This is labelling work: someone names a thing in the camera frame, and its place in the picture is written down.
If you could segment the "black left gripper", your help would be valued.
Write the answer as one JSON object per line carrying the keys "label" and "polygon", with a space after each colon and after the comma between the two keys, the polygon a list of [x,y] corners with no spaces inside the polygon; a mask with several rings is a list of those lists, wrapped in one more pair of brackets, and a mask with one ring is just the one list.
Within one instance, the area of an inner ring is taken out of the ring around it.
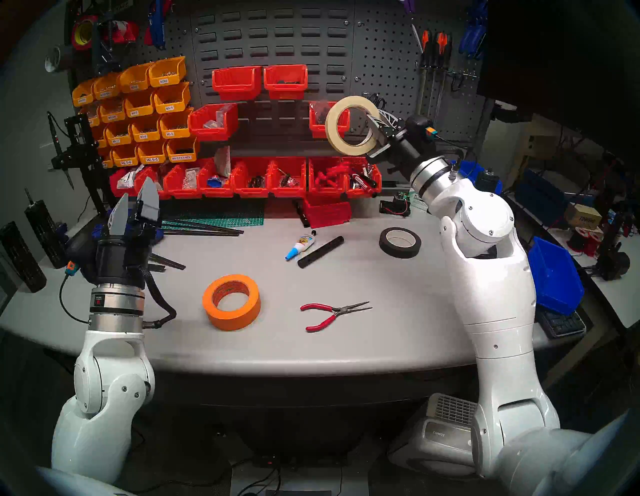
{"label": "black left gripper", "polygon": [[95,242],[93,284],[143,286],[152,245],[160,227],[159,195],[156,183],[145,177],[135,206],[129,212],[125,193],[109,212],[103,233]]}

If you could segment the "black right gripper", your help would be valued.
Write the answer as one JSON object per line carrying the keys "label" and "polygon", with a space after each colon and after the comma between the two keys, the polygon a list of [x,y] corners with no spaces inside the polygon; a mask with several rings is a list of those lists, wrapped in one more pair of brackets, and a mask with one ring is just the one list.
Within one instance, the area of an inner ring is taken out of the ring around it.
{"label": "black right gripper", "polygon": [[409,177],[414,170],[433,158],[433,127],[430,125],[407,125],[401,129],[401,119],[378,109],[377,114],[368,113],[368,129],[379,145],[366,153],[369,164],[388,163],[390,173],[399,172]]}

